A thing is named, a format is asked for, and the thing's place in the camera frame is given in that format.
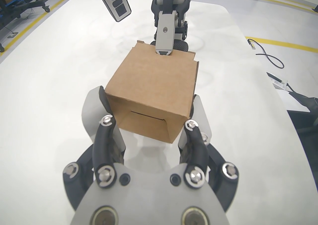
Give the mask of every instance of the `cable connector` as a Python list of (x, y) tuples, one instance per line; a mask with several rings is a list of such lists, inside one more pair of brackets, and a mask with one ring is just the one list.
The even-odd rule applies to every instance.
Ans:
[(250, 46), (251, 46), (252, 49), (255, 49), (255, 46), (254, 46), (254, 44), (250, 41), (250, 39), (248, 39), (247, 42), (250, 44)]

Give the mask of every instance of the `gray metal plate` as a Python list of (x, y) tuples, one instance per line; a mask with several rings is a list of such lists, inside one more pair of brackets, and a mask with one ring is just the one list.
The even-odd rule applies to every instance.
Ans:
[[(228, 225), (226, 215), (206, 182), (198, 190), (190, 189), (183, 180), (186, 164), (178, 165), (163, 173), (142, 173), (115, 163), (117, 180), (110, 189), (101, 189), (94, 182), (76, 210), (71, 225), (88, 225), (92, 214), (101, 206), (111, 206), (118, 214), (118, 225), (181, 224), (183, 212), (191, 206), (203, 210), (210, 224)], [(122, 186), (118, 179), (128, 173), (131, 181)], [(170, 175), (182, 178), (178, 187), (170, 183)]]

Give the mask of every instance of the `yellow floor line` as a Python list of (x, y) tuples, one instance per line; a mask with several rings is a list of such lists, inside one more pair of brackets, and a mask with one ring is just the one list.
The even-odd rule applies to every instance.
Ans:
[[(59, 6), (62, 2), (64, 2), (65, 0), (59, 0), (57, 3), (55, 3), (50, 9), (53, 10), (55, 9), (57, 6)], [(5, 51), (7, 49), (9, 49), (14, 43), (16, 43), (28, 30), (30, 30), (34, 25), (36, 25), (43, 17), (45, 17), (48, 13), (44, 12), (43, 14), (41, 14), (39, 17), (37, 17), (33, 22), (31, 22), (24, 30), (22, 30), (21, 32), (19, 32), (19, 34), (17, 36), (15, 36), (15, 38), (7, 45), (5, 46)], [(251, 38), (256, 40), (258, 43), (264, 43), (264, 44), (270, 44), (270, 45), (276, 45), (276, 46), (282, 46), (282, 47), (291, 47), (291, 48), (295, 48), (295, 49), (300, 49), (300, 50), (305, 50), (305, 51), (310, 51), (310, 52), (314, 52), (314, 53), (318, 53), (318, 48), (313, 48), (313, 47), (307, 47), (307, 46), (302, 46), (302, 45), (298, 45), (298, 44), (293, 44), (293, 43), (288, 43), (288, 42), (283, 42), (283, 41), (277, 41), (277, 40), (271, 40), (271, 39), (261, 39), (261, 38), (253, 38), (253, 37), (246, 37)]]
[[(59, 0), (56, 4), (54, 4), (52, 7), (50, 7), (51, 10), (55, 9), (57, 6), (59, 6), (63, 1), (65, 0)], [(14, 43), (16, 43), (28, 30), (30, 30), (35, 24), (37, 24), (41, 19), (43, 19), (46, 15), (48, 15), (47, 12), (44, 12), (40, 16), (38, 16), (33, 22), (31, 22), (24, 30), (19, 32), (18, 35), (16, 35), (11, 42), (5, 46), (4, 52), (0, 53), (0, 56), (2, 56), (3, 53), (6, 52)]]
[(302, 46), (302, 45), (298, 45), (298, 44), (282, 42), (282, 41), (277, 41), (277, 40), (271, 40), (271, 39), (260, 39), (260, 38), (254, 38), (254, 37), (245, 37), (245, 38), (253, 39), (253, 40), (257, 41), (258, 43), (264, 43), (264, 44), (270, 44), (270, 45), (282, 46), (282, 47), (291, 47), (291, 48), (295, 48), (295, 49), (301, 49), (301, 50), (305, 50), (305, 51), (318, 53), (318, 48), (314, 48), (314, 47), (307, 47), (307, 46)]

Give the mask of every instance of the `floor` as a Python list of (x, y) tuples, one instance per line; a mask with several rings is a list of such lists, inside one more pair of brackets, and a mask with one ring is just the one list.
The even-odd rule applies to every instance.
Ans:
[[(47, 4), (50, 5), (51, 13), (53, 13), (66, 1), (49, 0)], [(303, 95), (318, 97), (318, 14), (259, 0), (193, 1), (224, 6), (246, 37), (269, 41), (270, 44), (262, 43), (261, 45), (268, 54), (278, 57), (285, 65), (284, 69), (279, 69), (273, 66), (266, 57), (258, 56), (267, 72), (287, 80), (295, 91)], [(51, 15), (51, 13), (45, 13), (42, 8), (35, 8), (34, 14), (29, 15), (30, 12), (31, 10), (27, 10), (21, 19), (10, 23), (7, 30), (4, 28), (0, 31), (0, 42), (6, 48), (0, 56), (0, 63)], [(19, 34), (13, 39), (8, 39), (7, 37), (11, 34), (9, 30)], [(298, 44), (309, 47), (310, 51), (273, 45), (272, 41)], [(258, 46), (256, 50), (251, 49), (251, 51), (262, 52)]]

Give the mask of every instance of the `silver metal bracket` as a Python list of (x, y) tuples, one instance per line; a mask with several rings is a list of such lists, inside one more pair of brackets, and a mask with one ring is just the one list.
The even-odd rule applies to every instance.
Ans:
[(173, 50), (176, 28), (175, 20), (175, 10), (172, 14), (163, 14), (160, 11), (156, 37), (156, 52), (160, 55), (170, 55)]

